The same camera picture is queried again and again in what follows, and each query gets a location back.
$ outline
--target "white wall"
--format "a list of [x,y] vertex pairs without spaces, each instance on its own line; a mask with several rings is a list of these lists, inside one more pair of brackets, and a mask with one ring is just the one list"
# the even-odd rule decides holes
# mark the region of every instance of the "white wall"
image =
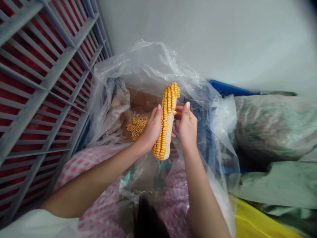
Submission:
[[115,54],[162,41],[205,78],[317,99],[317,32],[303,0],[99,0]]

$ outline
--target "forearm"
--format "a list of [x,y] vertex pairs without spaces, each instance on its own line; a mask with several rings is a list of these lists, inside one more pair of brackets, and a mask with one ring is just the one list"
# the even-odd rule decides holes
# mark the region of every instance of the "forearm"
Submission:
[[69,181],[40,208],[63,218],[82,216],[104,190],[146,152],[135,142],[108,160]]
[[230,237],[217,200],[211,190],[197,147],[184,150],[190,220],[196,237]]

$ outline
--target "fingernail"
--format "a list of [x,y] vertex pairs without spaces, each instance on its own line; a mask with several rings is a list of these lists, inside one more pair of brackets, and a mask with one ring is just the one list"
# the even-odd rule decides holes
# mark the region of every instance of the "fingernail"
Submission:
[[189,109],[191,107],[191,103],[190,102],[187,102],[186,104],[185,104],[185,109]]

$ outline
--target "white sleeve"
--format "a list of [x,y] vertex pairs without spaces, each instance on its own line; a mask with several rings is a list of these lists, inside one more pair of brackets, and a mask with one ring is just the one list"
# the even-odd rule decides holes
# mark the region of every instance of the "white sleeve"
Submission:
[[1,238],[75,237],[79,218],[60,218],[44,209],[32,210],[6,228]]

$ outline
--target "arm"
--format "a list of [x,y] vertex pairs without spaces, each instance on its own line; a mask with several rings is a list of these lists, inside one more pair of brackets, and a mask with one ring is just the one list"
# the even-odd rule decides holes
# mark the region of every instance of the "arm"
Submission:
[[197,118],[190,111],[189,102],[176,110],[182,119],[176,121],[185,159],[188,182],[190,221],[196,237],[230,237],[227,224],[209,181],[197,148]]
[[161,118],[162,108],[158,105],[135,143],[69,181],[49,197],[40,209],[62,218],[82,216],[118,176],[152,149],[161,132]]

